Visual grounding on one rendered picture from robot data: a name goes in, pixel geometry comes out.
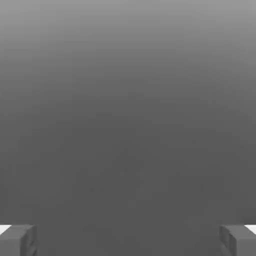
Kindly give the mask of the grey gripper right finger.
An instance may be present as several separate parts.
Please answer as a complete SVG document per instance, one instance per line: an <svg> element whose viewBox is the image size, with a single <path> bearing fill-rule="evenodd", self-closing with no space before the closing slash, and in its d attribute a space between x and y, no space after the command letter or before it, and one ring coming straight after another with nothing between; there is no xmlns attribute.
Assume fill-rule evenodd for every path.
<svg viewBox="0 0 256 256"><path fill-rule="evenodd" d="M221 256L256 256L256 224L221 225Z"/></svg>

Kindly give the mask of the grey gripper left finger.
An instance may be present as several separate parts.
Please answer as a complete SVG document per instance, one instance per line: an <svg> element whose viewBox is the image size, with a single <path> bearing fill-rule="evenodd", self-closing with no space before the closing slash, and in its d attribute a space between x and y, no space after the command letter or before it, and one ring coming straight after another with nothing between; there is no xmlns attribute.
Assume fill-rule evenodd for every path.
<svg viewBox="0 0 256 256"><path fill-rule="evenodd" d="M0 224L0 256L38 256L37 227Z"/></svg>

